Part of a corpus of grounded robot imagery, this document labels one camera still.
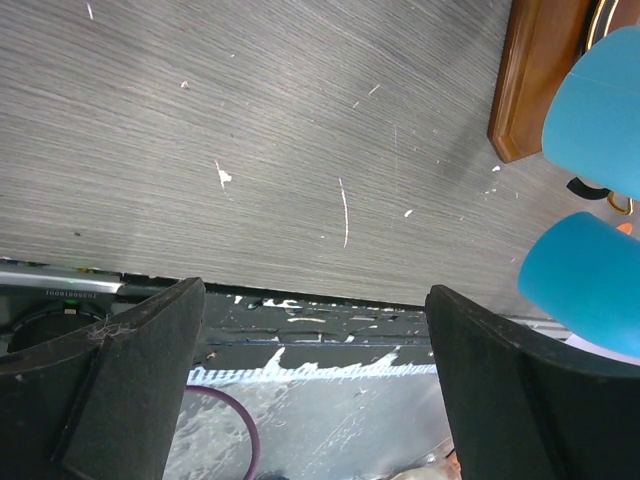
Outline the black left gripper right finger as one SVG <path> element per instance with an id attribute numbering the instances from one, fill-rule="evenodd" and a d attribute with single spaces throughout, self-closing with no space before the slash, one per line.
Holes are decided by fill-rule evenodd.
<path id="1" fill-rule="evenodd" d="M 636 479 L 639 369 L 436 285 L 425 314 L 465 479 Z"/>

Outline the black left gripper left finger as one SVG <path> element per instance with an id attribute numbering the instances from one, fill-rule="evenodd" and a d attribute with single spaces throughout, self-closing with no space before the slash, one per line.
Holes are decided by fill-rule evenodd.
<path id="1" fill-rule="evenodd" d="M 103 327 L 3 356 L 2 478 L 162 478 L 204 303 L 189 278 Z"/>

